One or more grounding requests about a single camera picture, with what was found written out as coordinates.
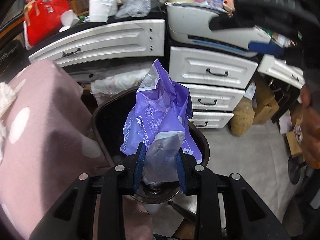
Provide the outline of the person's right hand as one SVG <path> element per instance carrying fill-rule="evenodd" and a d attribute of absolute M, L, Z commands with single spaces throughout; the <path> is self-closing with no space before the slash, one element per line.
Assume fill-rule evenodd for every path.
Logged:
<path fill-rule="evenodd" d="M 302 101 L 302 142 L 301 148 L 305 161 L 313 168 L 319 169 L 320 142 L 319 142 L 319 114 L 311 107 L 311 93 L 304 85 L 300 90 Z"/>

